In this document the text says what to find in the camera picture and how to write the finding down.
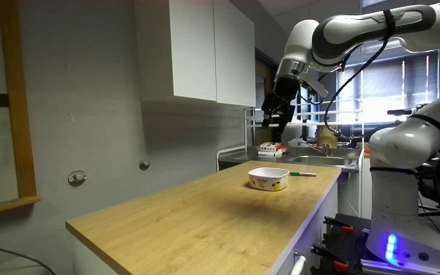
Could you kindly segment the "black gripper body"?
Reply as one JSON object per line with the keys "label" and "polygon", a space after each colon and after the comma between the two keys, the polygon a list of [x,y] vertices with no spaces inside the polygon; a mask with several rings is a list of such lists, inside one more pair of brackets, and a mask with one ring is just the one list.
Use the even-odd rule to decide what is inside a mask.
{"label": "black gripper body", "polygon": [[266,95],[261,105],[263,113],[271,115],[271,124],[283,125],[292,119],[293,105],[290,101],[300,90],[300,82],[290,78],[280,78],[275,81],[274,89]]}

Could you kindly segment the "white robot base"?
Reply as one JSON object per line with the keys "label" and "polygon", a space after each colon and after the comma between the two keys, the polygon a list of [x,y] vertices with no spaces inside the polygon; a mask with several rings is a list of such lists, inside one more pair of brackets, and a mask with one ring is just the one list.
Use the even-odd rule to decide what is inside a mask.
{"label": "white robot base", "polygon": [[367,249],[405,272],[440,273],[440,234],[419,220],[416,168],[440,150],[440,98],[370,137],[373,182]]}

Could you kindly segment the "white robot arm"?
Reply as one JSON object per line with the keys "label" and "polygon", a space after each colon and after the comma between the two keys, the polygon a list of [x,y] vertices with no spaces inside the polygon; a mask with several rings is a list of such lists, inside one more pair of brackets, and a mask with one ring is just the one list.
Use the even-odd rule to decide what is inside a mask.
{"label": "white robot arm", "polygon": [[303,84],[321,98],[329,92],[309,76],[310,70],[329,73],[342,67],[358,46],[397,38],[410,52],[440,49],[440,3],[408,5],[361,15],[333,15],[323,21],[301,20],[286,41],[275,75],[274,92],[266,98],[263,125],[271,122],[271,137],[280,141],[293,116],[289,102]]}

